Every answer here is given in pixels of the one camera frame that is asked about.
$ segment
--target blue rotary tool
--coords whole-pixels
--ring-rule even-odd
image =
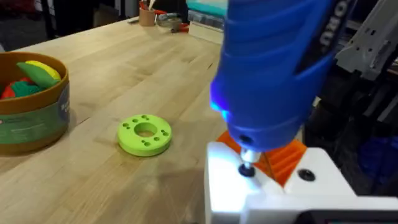
[[[211,106],[242,146],[246,171],[261,152],[293,140],[332,65],[354,3],[229,0]]]

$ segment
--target yellow play dough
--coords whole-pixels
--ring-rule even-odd
[[[49,75],[51,75],[51,77],[55,80],[61,80],[61,76],[60,74],[52,67],[42,63],[42,62],[38,62],[38,61],[27,61],[25,63],[31,64],[31,65],[35,65],[38,66],[39,68],[44,69]]]

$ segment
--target hole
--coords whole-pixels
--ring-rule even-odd
[[[298,176],[306,181],[312,182],[315,180],[315,174],[308,169],[300,169],[298,172]]]
[[[134,127],[134,132],[141,137],[152,137],[157,132],[157,128],[151,123],[140,123]]]
[[[239,136],[239,139],[245,144],[252,144],[253,143],[253,140],[250,137],[245,136],[245,135]]]

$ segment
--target black screw hole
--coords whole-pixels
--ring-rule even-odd
[[[312,182],[315,180],[315,174],[308,169],[300,169],[298,172],[298,176],[306,181]]]
[[[245,136],[245,135],[239,136],[239,139],[245,144],[252,144],[253,143],[253,139],[251,139],[250,137]]]
[[[239,166],[238,171],[244,177],[254,177],[254,174],[256,174],[253,167],[246,168],[243,164]]]

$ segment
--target white base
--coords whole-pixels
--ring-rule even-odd
[[[257,170],[252,178],[238,172],[242,160],[221,142],[207,148],[206,223],[292,223],[311,209],[398,210],[398,199],[357,197],[323,149],[308,148],[284,188]],[[315,181],[298,176],[309,169]]]

